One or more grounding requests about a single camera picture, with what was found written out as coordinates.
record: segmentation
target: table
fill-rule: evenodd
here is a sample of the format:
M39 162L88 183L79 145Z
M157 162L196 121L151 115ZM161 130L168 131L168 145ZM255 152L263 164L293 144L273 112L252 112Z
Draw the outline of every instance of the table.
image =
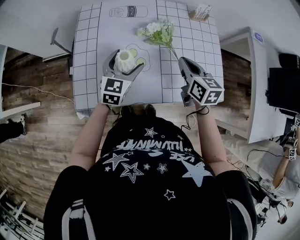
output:
M130 16L133 7L135 17ZM223 86L223 66L218 30L213 17L190 20L194 10L185 4L162 0L116 0L81 8L75 37L73 83L75 109L90 115L100 100L102 64L116 49L136 49L136 60L146 65L132 83L123 105L182 102L184 79L168 48L149 45L136 36L139 27L160 18L174 23L173 46L178 57L199 63Z
M269 68L280 68L278 52L261 34L250 27L239 30L221 41L221 47L246 39L251 60L251 105L247 129L217 120L220 127L247 139L249 143L284 134L286 116L278 108L269 106L265 92L268 89Z
M3 70L4 70L4 61L5 61L5 56L6 56L7 49L8 49L7 46L0 45L0 96L2 96L2 74L3 74ZM28 104L28 105L24 105L24 106L20 106L20 107L16 107L16 108L13 108L13 109L3 111L2 110L2 101L1 101L0 119L6 118L6 117L11 116L13 114L20 113L20 112L29 110L31 108L39 107L39 106L41 106L40 102L33 103L33 104Z

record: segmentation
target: flower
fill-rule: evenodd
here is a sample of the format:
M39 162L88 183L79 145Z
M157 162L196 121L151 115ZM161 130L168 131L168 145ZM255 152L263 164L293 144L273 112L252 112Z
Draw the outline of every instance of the flower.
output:
M138 36L147 36L144 41L151 45L164 45L170 48L178 60L177 54L173 48L174 26L170 19L159 19L158 22L152 22L146 28L139 28L136 32Z
M139 28L137 31L136 31L136 34L141 37L143 34L144 34L144 28Z

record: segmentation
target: white stripe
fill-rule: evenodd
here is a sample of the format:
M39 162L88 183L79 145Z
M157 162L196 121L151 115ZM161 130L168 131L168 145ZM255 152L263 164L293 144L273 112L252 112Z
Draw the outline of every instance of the white stripe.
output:
M82 202L76 203L76 204L72 205L72 207L76 207L76 206L79 206L79 205L82 205L82 208L83 208L83 203Z
M69 220L70 220L71 208L68 208L61 220L61 236L62 240L69 240Z
M82 203L82 202L83 202L83 199L80 199L80 200L74 201L73 204Z
M88 233L89 240L96 240L92 220L90 219L90 215L85 207L84 207L84 220L85 220L85 225L86 225L86 230Z
M232 198L228 198L227 199L228 202L233 203L235 206L237 206L237 208L239 209L239 211L241 212L241 214L244 217L244 221L248 230L248 239L252 240L253 237L253 229L252 229L252 222L251 222L251 218L250 215L247 211L247 209L244 207L243 204L241 204L238 200L236 199L232 199Z

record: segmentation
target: black monitor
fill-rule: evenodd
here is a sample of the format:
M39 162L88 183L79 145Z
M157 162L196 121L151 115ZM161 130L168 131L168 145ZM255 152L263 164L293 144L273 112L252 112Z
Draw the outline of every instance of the black monitor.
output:
M300 69L270 68L267 97L270 106L300 113Z

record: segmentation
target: green drawn circle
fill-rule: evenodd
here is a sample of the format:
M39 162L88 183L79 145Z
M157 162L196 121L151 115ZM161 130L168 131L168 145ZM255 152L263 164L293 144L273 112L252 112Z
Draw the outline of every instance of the green drawn circle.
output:
M146 62L146 60L145 60L144 58L139 58L138 60L136 60L136 64L137 64L137 65L139 65L139 64L141 64L141 63L143 63L144 65L147 64L147 62Z
M137 50L136 49L131 48L129 51L132 53L134 58L137 56Z

